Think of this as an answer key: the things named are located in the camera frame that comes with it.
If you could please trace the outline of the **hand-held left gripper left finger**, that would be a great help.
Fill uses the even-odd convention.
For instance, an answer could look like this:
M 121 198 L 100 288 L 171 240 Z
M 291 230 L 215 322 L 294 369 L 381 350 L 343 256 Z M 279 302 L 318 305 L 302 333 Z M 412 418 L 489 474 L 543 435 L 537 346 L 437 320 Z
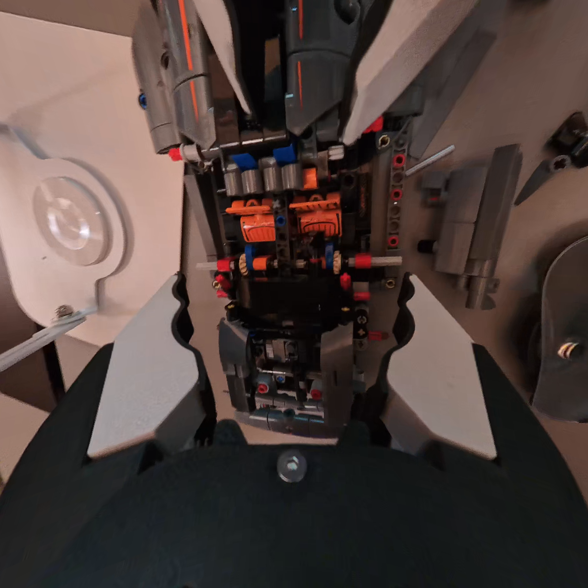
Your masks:
M 215 399 L 191 344 L 185 276 L 178 272 L 115 337 L 88 445 L 102 458 L 143 442 L 166 454 L 212 443 Z

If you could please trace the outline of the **clear round disc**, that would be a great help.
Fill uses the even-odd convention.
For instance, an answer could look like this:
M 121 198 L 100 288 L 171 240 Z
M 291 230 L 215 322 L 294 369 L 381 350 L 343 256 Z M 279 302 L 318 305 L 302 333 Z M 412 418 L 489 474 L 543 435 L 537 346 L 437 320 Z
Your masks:
M 63 176 L 41 180 L 32 196 L 32 211 L 41 237 L 64 261 L 89 267 L 106 257 L 107 217 L 82 183 Z

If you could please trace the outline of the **light grey lego axle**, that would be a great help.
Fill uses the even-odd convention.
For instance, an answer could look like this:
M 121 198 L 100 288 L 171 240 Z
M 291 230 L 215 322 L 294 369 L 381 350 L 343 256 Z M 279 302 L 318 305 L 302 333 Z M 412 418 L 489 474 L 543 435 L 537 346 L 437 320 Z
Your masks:
M 437 163 L 438 161 L 441 161 L 444 158 L 451 155 L 454 152 L 454 150 L 455 150 L 455 145 L 452 144 L 452 145 L 449 145 L 449 146 L 445 147 L 444 149 L 436 152 L 435 154 L 431 155 L 430 157 L 425 158 L 424 160 L 420 161 L 419 163 L 417 163 L 416 165 L 414 165 L 410 169 L 407 169 L 405 172 L 405 177 L 409 178 L 409 177 L 412 177 L 412 176 L 422 172 L 423 170 L 427 169 L 428 167 L 432 166 L 433 164 Z

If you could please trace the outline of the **lego car model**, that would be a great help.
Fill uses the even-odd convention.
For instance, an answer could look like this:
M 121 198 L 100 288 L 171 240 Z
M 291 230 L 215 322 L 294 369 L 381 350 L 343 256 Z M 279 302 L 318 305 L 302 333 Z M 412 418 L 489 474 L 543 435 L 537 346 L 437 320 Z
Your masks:
M 219 357 L 236 415 L 335 437 L 364 403 L 372 291 L 399 276 L 413 114 L 342 143 L 344 91 L 374 1 L 225 1 L 244 113 L 193 1 L 142 1 L 132 34 L 154 150 L 183 165 L 205 271 L 226 299 Z

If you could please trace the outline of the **long grey lego wedge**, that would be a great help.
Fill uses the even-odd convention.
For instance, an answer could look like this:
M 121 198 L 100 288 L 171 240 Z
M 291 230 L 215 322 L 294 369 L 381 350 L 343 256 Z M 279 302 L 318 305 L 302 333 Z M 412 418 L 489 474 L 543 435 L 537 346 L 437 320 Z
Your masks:
M 474 33 L 459 55 L 439 94 L 432 104 L 425 108 L 422 121 L 410 144 L 409 154 L 412 158 L 419 160 L 423 157 L 495 40 L 494 32 L 479 29 Z

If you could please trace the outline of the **grey lego side panel assembly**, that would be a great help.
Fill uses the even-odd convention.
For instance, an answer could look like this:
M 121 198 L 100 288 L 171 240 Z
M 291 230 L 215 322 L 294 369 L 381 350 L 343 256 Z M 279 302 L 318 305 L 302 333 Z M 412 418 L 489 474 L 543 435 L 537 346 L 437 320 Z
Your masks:
M 500 280 L 496 267 L 513 209 L 523 154 L 518 143 L 496 148 L 487 166 L 429 171 L 421 177 L 423 202 L 440 207 L 439 232 L 417 245 L 434 256 L 438 273 L 455 277 L 466 307 L 489 311 Z

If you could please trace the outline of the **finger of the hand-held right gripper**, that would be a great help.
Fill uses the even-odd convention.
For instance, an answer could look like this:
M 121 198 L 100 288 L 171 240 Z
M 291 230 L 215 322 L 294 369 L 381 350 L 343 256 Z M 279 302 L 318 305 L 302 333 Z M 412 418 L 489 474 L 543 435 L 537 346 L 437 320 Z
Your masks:
M 366 15 L 344 91 L 342 143 L 353 143 L 439 52 L 495 33 L 506 1 L 375 1 Z
M 246 97 L 245 84 L 238 73 L 235 30 L 226 2 L 194 1 L 194 4 L 197 15 L 240 106 L 244 113 L 252 115 L 253 110 L 250 100 Z

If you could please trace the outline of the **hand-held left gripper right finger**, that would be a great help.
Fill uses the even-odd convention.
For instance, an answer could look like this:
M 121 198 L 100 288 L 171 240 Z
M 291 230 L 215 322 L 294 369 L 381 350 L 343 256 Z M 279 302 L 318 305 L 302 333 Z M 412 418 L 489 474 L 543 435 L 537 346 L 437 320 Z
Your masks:
M 417 455 L 437 442 L 496 459 L 473 339 L 415 274 L 403 276 L 398 306 L 396 345 L 366 395 L 373 443 Z

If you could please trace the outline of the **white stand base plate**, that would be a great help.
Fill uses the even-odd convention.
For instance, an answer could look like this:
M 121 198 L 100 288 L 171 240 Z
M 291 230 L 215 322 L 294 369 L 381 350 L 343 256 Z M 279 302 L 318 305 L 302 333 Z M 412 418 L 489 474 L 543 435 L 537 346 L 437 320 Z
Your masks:
M 180 267 L 182 168 L 153 150 L 130 39 L 1 13 L 1 245 L 13 293 L 34 322 L 59 306 L 95 310 L 70 334 L 112 341 Z M 74 266 L 36 226 L 41 180 L 67 177 L 98 199 L 103 261 Z

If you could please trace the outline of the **black lego blade piece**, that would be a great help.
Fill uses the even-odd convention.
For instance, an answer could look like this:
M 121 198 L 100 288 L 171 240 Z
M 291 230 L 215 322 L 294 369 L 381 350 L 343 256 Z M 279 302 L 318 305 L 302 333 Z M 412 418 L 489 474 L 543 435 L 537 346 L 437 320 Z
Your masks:
M 553 176 L 568 169 L 570 166 L 571 159 L 567 155 L 559 155 L 552 159 L 542 161 L 521 188 L 514 200 L 513 206 L 517 207 L 521 205 Z

